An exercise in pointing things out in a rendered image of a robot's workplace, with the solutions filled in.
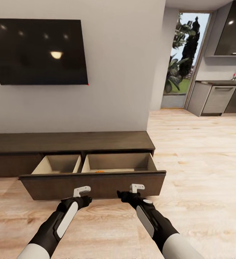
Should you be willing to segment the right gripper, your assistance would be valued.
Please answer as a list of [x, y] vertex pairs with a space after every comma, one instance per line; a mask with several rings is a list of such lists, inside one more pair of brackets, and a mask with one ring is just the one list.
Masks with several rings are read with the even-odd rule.
[[133, 199], [135, 198], [135, 196], [138, 196], [138, 197], [141, 196], [141, 194], [139, 192], [131, 193], [131, 192], [120, 192], [120, 191], [117, 191], [117, 195], [119, 198], [121, 198], [121, 201], [123, 203], [129, 203], [131, 206], [132, 206], [132, 202], [133, 202]]

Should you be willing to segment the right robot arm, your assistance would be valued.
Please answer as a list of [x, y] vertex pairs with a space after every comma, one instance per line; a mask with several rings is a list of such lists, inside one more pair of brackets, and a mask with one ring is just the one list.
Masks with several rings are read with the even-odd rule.
[[136, 210], [164, 259], [205, 259], [180, 235], [169, 219], [155, 209], [152, 201], [141, 197], [137, 190], [144, 190], [144, 185], [132, 184], [130, 188], [130, 192], [117, 191], [117, 195], [123, 203], [129, 203]]

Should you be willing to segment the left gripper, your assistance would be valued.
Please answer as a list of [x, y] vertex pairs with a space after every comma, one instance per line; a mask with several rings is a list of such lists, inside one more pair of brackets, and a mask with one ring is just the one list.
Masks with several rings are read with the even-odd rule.
[[88, 207], [89, 204], [92, 202], [92, 197], [89, 197], [88, 195], [83, 196], [83, 197], [76, 197], [76, 199], [78, 199], [80, 202], [79, 210], [81, 208]]

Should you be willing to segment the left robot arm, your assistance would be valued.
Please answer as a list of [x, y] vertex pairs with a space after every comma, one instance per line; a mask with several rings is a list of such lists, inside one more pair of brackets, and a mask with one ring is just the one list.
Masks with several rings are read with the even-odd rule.
[[76, 188], [74, 197], [61, 199], [56, 211], [42, 223], [38, 232], [16, 259], [51, 259], [77, 211], [88, 207], [92, 202], [92, 197], [80, 196], [90, 191], [89, 186]]

